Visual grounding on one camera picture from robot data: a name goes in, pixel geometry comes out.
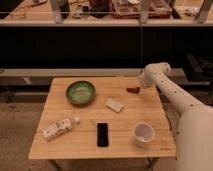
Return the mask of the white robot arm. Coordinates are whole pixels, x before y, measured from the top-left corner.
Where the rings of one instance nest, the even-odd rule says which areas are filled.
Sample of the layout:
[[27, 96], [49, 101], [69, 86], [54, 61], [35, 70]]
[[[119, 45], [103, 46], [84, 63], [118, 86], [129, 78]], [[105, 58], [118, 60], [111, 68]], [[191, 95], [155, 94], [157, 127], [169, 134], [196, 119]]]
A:
[[167, 62], [148, 64], [139, 76], [142, 90], [156, 85], [181, 114], [176, 137], [176, 171], [213, 171], [213, 107], [168, 78]]

